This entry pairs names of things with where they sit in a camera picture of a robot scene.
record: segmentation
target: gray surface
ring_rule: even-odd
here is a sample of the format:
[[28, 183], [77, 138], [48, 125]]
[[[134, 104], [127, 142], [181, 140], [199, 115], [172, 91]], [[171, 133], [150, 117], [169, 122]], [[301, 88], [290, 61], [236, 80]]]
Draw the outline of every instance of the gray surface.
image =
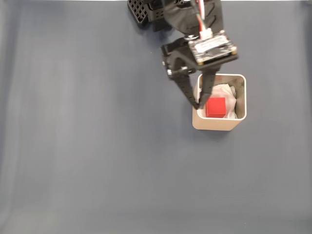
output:
[[223, 6], [241, 58], [222, 72], [247, 78], [231, 132], [192, 127], [165, 36], [126, 2], [23, 5], [0, 93], [1, 234], [312, 233], [312, 8]]

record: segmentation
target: screw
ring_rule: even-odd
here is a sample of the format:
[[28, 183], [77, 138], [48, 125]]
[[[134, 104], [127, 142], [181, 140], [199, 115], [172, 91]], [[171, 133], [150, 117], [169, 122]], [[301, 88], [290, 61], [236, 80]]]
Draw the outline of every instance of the screw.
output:
[[194, 35], [187, 35], [187, 36], [185, 37], [186, 40], [195, 40], [195, 39], [197, 39], [197, 38], [198, 38], [198, 36], [194, 36]]

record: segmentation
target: white wire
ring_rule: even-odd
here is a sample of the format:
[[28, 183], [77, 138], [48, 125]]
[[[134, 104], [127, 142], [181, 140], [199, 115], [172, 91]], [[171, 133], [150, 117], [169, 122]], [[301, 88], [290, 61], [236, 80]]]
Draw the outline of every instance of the white wire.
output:
[[199, 0], [199, 4], [200, 4], [200, 16], [203, 20], [205, 20], [205, 4], [204, 4], [204, 0]]

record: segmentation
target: white tissue paper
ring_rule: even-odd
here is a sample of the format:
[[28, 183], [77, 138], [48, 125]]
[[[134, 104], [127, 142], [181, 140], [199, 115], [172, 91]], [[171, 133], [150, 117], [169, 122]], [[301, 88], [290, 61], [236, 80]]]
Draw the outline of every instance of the white tissue paper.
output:
[[226, 115], [223, 118], [237, 118], [235, 113], [235, 88], [228, 84], [219, 84], [213, 87], [211, 98], [225, 98]]

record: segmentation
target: black perforated plate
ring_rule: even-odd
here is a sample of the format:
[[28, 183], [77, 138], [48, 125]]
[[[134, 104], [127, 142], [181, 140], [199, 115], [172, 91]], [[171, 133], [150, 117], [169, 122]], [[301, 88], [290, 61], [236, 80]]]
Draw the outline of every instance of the black perforated plate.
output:
[[128, 7], [139, 27], [148, 23], [147, 12], [141, 0], [128, 0]]

